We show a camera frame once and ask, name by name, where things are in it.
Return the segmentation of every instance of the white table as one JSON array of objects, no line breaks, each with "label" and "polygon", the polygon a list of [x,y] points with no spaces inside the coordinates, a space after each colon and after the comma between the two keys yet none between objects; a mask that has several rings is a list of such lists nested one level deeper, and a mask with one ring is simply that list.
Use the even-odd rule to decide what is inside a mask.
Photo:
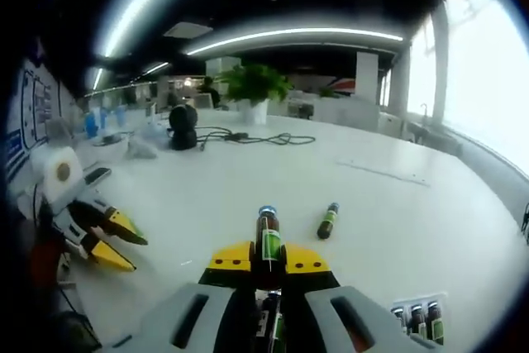
[{"label": "white table", "polygon": [[[112,239],[136,264],[133,274],[73,266],[103,344],[133,331],[181,284],[198,281],[215,250],[253,240],[265,204],[278,209],[284,241],[316,250],[342,285],[385,307],[446,293],[450,351],[467,351],[488,335],[527,276],[529,252],[509,211],[473,171],[451,155],[375,133],[286,117],[247,127],[236,116],[201,111],[198,124],[317,141],[211,141],[204,152],[160,151],[157,160],[112,165],[98,190],[150,244]],[[341,205],[335,230],[319,241],[316,229],[334,201]]]}]

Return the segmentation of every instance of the window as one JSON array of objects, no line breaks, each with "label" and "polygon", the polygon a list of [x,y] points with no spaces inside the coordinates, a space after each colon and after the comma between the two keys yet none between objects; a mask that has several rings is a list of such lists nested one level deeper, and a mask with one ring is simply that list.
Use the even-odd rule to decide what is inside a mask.
[{"label": "window", "polygon": [[446,0],[452,17],[443,122],[529,174],[526,44],[498,0],[467,0],[470,15],[454,18],[458,1]]},{"label": "window", "polygon": [[436,52],[431,17],[412,40],[407,111],[431,116],[436,96]]},{"label": "window", "polygon": [[379,103],[382,107],[389,105],[389,90],[391,89],[391,70],[382,78],[382,89],[380,90]]}]

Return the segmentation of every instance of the white flower pot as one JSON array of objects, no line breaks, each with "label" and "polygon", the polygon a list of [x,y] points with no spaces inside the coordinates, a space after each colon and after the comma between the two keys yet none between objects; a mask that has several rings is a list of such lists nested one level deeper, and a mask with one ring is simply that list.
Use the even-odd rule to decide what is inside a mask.
[{"label": "white flower pot", "polygon": [[249,99],[239,101],[239,112],[241,113],[242,121],[251,125],[266,124],[266,113],[268,111],[268,99],[261,103],[251,106]]}]

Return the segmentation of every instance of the person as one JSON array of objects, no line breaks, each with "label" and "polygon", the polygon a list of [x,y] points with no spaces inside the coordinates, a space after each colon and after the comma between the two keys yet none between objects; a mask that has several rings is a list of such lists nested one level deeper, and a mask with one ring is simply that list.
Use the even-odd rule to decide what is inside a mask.
[{"label": "person", "polygon": [[204,82],[200,86],[198,86],[197,90],[199,93],[211,94],[213,107],[218,107],[218,104],[221,101],[221,94],[219,94],[218,91],[212,87],[212,84],[213,79],[209,76],[206,76],[204,78]]}]

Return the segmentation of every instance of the faucet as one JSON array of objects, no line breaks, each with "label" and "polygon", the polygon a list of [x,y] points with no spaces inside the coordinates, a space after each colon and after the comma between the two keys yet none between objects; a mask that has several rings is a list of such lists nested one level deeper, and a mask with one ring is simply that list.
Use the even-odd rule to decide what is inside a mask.
[{"label": "faucet", "polygon": [[428,105],[425,103],[421,104],[421,107],[424,107],[424,115],[422,115],[422,126],[426,126],[428,120]]}]

